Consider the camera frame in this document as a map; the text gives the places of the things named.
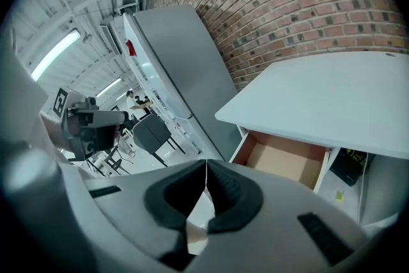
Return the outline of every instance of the gray chair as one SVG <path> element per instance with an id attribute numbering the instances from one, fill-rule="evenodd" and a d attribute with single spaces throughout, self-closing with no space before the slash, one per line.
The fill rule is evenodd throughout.
<path id="1" fill-rule="evenodd" d="M 172 148 L 175 149 L 169 142 L 169 139 L 175 143 L 182 153 L 185 153 L 172 138 L 172 134 L 168 130 L 165 122 L 163 122 L 157 115 L 147 115 L 141 121 L 136 123 L 132 129 L 132 134 L 134 135 L 134 143 L 143 150 L 146 150 L 150 155 L 153 155 L 165 167 L 167 167 L 167 165 L 155 152 L 165 142 L 169 143 Z"/>

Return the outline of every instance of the black slot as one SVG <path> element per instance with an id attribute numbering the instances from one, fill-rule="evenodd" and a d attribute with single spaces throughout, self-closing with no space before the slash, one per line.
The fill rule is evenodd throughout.
<path id="1" fill-rule="evenodd" d="M 107 194 L 113 194 L 115 192 L 121 191 L 119 187 L 116 185 L 112 185 L 110 187 L 105 187 L 101 189 L 90 190 L 89 194 L 92 198 L 106 196 Z"/>
<path id="2" fill-rule="evenodd" d="M 297 217 L 331 266 L 352 254 L 348 248 L 314 213 Z"/>

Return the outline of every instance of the brick wall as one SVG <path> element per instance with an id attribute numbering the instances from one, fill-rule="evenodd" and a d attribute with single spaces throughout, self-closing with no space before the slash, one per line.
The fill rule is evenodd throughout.
<path id="1" fill-rule="evenodd" d="M 147 8 L 191 4 L 238 90 L 274 61 L 335 51 L 407 53 L 393 0 L 147 0 Z"/>

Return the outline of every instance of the open drawer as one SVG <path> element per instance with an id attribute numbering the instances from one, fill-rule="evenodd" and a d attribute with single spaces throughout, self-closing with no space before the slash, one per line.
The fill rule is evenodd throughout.
<path id="1" fill-rule="evenodd" d="M 329 155 L 322 146 L 248 131 L 229 162 L 289 178 L 317 192 Z"/>

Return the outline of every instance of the white ceiling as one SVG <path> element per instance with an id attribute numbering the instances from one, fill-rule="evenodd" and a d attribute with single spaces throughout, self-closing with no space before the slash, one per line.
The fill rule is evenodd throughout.
<path id="1" fill-rule="evenodd" d="M 115 56 L 100 29 L 104 18 L 116 14 L 116 3 L 116 0 L 16 1 L 10 17 L 17 41 L 17 56 L 30 72 L 73 28 L 81 34 L 81 39 L 59 55 L 38 80 L 50 96 L 44 111 L 51 112 L 61 86 L 86 96 L 96 96 L 121 77 L 123 82 L 97 98 L 97 104 L 102 108 L 111 106 L 126 90 L 138 88 L 124 55 Z M 86 35 L 92 36 L 90 41 L 86 40 Z"/>

